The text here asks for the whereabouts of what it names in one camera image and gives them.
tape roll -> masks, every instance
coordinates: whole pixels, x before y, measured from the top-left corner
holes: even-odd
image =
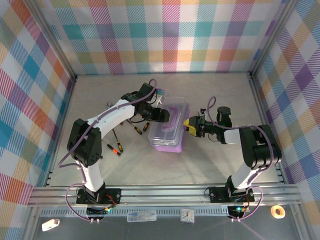
[[[270,211],[271,215],[275,219],[283,219],[286,216],[285,209],[280,205],[274,205],[273,207],[271,207]]]

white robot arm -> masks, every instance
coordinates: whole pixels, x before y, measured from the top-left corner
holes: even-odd
[[[103,203],[105,183],[101,177],[98,160],[102,157],[102,139],[124,120],[140,114],[144,120],[166,123],[170,114],[167,110],[157,107],[161,97],[150,94],[154,87],[144,83],[139,91],[127,93],[111,108],[86,121],[78,119],[74,122],[70,133],[67,150],[71,151],[78,144],[81,136],[94,124],[86,137],[81,140],[71,153],[73,159],[82,167],[85,176],[84,202],[88,198],[92,203]]]
[[[257,129],[251,127],[242,127],[237,129],[226,130],[219,126],[227,128],[232,127],[229,117],[231,110],[229,107],[221,106],[217,109],[216,123],[206,121],[205,109],[201,109],[200,114],[190,117],[184,122],[189,134],[195,137],[204,137],[205,134],[215,134],[217,140],[222,144],[240,144],[244,162],[237,172],[229,176],[223,190],[216,187],[214,195],[221,194],[223,201],[227,201],[229,197],[238,197],[248,194],[249,187],[253,179],[271,162],[279,163],[282,159],[281,150],[276,139],[268,125],[258,126],[267,135],[273,151],[273,159],[271,160],[270,148],[266,139]]]

plaid wall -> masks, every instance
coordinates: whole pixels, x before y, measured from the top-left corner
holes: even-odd
[[[71,87],[23,0],[0,1],[0,239],[18,238]]]
[[[259,93],[320,239],[320,0],[300,0],[258,73]]]
[[[267,40],[270,37],[270,34],[273,32],[273,30],[277,26],[277,21],[278,21],[279,17],[281,16],[287,2],[288,2],[288,0],[281,0],[281,3],[279,5],[278,9],[276,10],[275,15],[273,16],[273,19],[272,19],[267,31],[265,32],[265,34],[263,36],[263,39],[259,45],[259,48],[255,52],[255,55],[254,55],[253,60],[251,62],[250,68],[248,69],[249,72],[252,71],[253,68],[255,67],[257,60],[261,55],[261,51],[264,49],[264,47],[267,43]]]
[[[247,72],[281,4],[281,0],[37,2],[77,74]]]

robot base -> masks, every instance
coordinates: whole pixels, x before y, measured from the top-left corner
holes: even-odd
[[[250,188],[248,191],[236,193],[229,196],[229,189],[227,187],[209,188],[210,202],[213,203],[250,203],[255,201],[254,191]]]
[[[95,205],[106,204],[113,205],[119,204],[121,199],[120,188],[105,188],[104,186],[96,192],[91,192],[87,188],[80,188],[77,191],[76,204],[77,205]]]

clear plastic box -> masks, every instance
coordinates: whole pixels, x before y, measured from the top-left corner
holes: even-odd
[[[150,144],[158,151],[181,153],[189,105],[183,97],[167,97],[161,108],[169,111],[170,119],[165,123],[152,123],[148,135]]]

